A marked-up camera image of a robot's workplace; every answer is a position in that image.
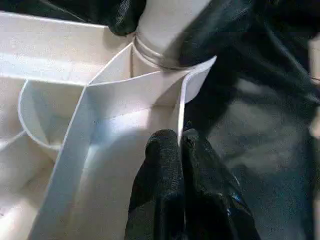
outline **black glove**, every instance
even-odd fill
[[[154,133],[132,187],[125,239],[259,240],[237,180],[208,141]]]
[[[181,239],[185,222],[184,181],[177,135],[154,133],[133,182],[126,240]]]
[[[238,181],[194,129],[183,133],[182,165],[189,239],[260,239]]]

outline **glove finger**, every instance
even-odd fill
[[[182,138],[186,226],[191,239],[259,240],[240,186],[194,129]]]
[[[118,0],[101,23],[108,25],[114,34],[126,36],[136,30],[145,6],[146,0]]]
[[[133,183],[125,239],[180,239],[184,211],[177,135],[160,130],[150,137]]]

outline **white plastic tray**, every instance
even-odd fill
[[[215,59],[164,70],[107,27],[11,13],[0,33],[0,240],[123,239],[148,138],[180,141]]]

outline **gray fabric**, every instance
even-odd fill
[[[314,239],[313,104],[241,79],[208,134],[237,177],[264,240]]]

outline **white plastic partition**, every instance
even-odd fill
[[[11,13],[0,33],[0,240],[26,239],[38,211],[31,240],[121,239],[148,138],[173,129],[180,140],[215,59],[162,69],[107,27]],[[50,175],[42,204],[30,185]]]
[[[18,100],[20,122],[55,161],[75,111],[82,86],[28,80]]]
[[[86,87],[29,239],[123,239],[149,137],[173,129],[180,140],[188,88],[208,71],[171,79],[155,72]]]

